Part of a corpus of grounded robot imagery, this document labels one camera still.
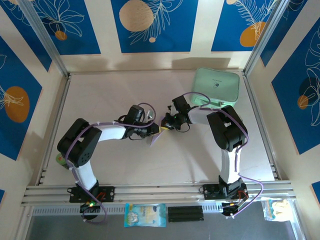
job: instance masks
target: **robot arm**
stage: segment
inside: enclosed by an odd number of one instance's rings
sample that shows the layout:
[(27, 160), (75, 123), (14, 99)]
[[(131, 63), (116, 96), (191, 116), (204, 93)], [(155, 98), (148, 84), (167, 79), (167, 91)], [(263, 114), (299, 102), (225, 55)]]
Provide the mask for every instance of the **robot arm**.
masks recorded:
[(243, 131), (247, 134), (248, 131), (234, 108), (226, 106), (212, 111), (209, 108), (190, 107), (182, 95), (172, 100), (172, 105), (168, 106), (168, 109), (170, 113), (166, 113), (165, 118), (161, 121), (161, 127), (179, 131), (182, 124), (209, 125), (215, 142), (221, 148), (222, 168), (219, 184), (205, 184), (203, 186), (204, 198), (206, 200), (238, 198), (240, 191), (247, 190), (239, 177), (239, 171), (240, 147), (246, 141)]
[[(159, 126), (155, 123), (151, 125), (148, 123), (148, 120), (151, 119), (152, 115), (152, 111), (145, 114), (142, 107), (133, 105), (127, 115), (121, 116), (116, 122), (125, 125), (134, 124), (135, 126), (141, 127), (111, 124), (91, 127), (83, 134), (72, 148), (68, 159), (74, 165), (76, 179), (86, 190), (92, 192), (99, 187), (99, 183), (93, 173), (90, 163), (90, 159), (97, 144), (106, 140), (130, 138), (133, 134), (137, 134), (141, 138), (157, 134), (159, 132)], [(88, 126), (89, 123), (82, 118), (77, 119), (73, 123), (57, 145), (57, 149), (61, 152), (63, 157), (65, 157), (68, 149), (79, 133)]]

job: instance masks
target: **orange circle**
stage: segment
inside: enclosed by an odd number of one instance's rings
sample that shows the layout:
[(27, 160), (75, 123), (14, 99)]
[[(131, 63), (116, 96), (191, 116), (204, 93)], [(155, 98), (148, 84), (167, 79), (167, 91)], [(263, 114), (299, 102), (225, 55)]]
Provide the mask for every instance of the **orange circle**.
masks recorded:
[(308, 107), (309, 99), (305, 95), (301, 95), (298, 98), (298, 107), (300, 109), (306, 109)]
[(67, 40), (67, 37), (68, 37), (67, 34), (65, 34), (63, 31), (60, 31), (60, 30), (56, 31), (54, 35), (60, 41)]
[(241, 33), (240, 44), (243, 47), (254, 47), (265, 25), (266, 23), (264, 21), (260, 21), (255, 25), (248, 26)]
[[(6, 92), (4, 98), (9, 102), (4, 105), (7, 116), (16, 123), (23, 123), (29, 113), (30, 101), (27, 92), (19, 86), (12, 86)], [(10, 98), (18, 99), (19, 104), (10, 101)]]

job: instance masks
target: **mint green pouch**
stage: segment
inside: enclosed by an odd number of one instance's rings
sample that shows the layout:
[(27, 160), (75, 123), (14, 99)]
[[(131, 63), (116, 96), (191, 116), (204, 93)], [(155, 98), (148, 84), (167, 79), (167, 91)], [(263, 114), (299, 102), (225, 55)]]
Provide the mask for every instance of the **mint green pouch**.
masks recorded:
[[(206, 107), (233, 107), (238, 100), (239, 84), (240, 77), (236, 73), (199, 67), (193, 79), (192, 92), (203, 93), (210, 98), (211, 104)], [(198, 94), (192, 94), (190, 100), (198, 106), (208, 103), (207, 98)]]

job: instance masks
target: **plastic packet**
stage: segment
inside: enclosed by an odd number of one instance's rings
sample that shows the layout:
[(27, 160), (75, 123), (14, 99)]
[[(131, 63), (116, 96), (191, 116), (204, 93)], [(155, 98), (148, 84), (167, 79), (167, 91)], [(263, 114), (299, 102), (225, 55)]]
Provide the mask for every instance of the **plastic packet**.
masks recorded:
[(125, 205), (125, 227), (165, 227), (166, 224), (166, 205), (163, 203)]
[(267, 221), (284, 222), (293, 219), (291, 204), (287, 199), (262, 197), (261, 204)]

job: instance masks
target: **floor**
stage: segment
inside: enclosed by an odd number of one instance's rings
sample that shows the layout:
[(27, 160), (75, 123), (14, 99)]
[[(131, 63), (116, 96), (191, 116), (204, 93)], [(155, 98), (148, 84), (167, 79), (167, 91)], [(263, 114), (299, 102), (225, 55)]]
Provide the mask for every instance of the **floor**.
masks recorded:
[[(262, 181), (274, 176), (248, 97), (242, 73), (235, 110), (248, 129), (250, 143), (241, 152), (242, 175)], [(73, 75), (63, 107), (44, 185), (72, 185), (70, 171), (56, 163), (57, 144), (77, 118), (90, 123), (112, 122), (134, 104), (147, 102), (156, 109), (156, 122), (171, 100), (190, 92), (194, 70), (127, 71)], [(101, 184), (153, 184), (218, 180), (221, 150), (208, 125), (193, 124), (190, 131), (165, 131), (153, 146), (148, 140), (100, 142), (91, 159)]]
[(235, 219), (226, 219), (220, 213), (205, 213), (204, 221), (167, 222), (166, 227), (124, 227), (124, 218), (124, 215), (110, 214), (107, 217), (107, 223), (93, 225), (83, 223), (80, 216), (33, 216), (26, 239), (295, 239), (290, 221), (266, 221), (260, 202), (254, 202), (238, 217), (235, 217)]

